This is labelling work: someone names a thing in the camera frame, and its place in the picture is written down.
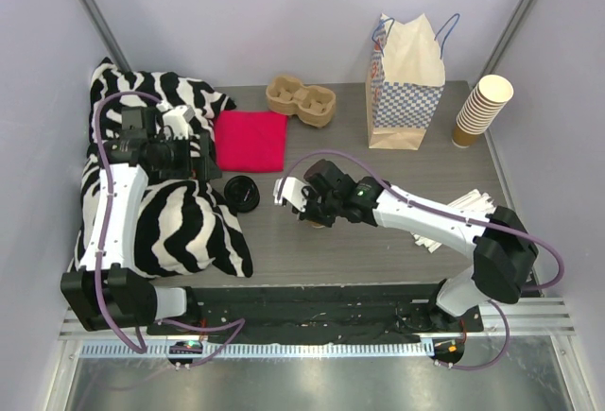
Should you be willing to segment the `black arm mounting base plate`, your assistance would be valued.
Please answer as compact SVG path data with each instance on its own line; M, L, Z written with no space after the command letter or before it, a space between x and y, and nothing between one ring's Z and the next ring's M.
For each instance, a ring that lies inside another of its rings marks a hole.
M422 333L480 333L477 307L460 320L433 322L436 284L247 286L196 288L196 326L218 327L240 318L238 343L325 345L415 342Z

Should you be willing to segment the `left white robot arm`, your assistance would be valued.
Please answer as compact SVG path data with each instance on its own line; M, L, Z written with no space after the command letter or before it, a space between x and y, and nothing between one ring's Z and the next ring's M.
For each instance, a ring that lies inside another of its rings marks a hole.
M89 332L147 326L167 318L180 334L200 325L189 287L155 287L135 270L135 235L150 182L211 178L209 154L196 167L190 153L194 111L125 108L117 138L97 142L100 190L91 237L77 270L62 275L60 290Z

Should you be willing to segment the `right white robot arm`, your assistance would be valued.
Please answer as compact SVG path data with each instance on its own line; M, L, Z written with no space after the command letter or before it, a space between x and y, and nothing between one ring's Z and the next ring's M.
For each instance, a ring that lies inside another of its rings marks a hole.
M300 220L330 227L342 217L351 223L408 231L472 261L463 272L442 281L427 306L428 322L435 329L451 329L464 313L487 300L514 304L520 299L538 255L535 243L469 223L475 218L524 233L513 210L498 206L490 214L464 213L398 187L389 192L371 176L355 181L327 160L313 164L304 180L306 184L296 182L295 195L304 201Z

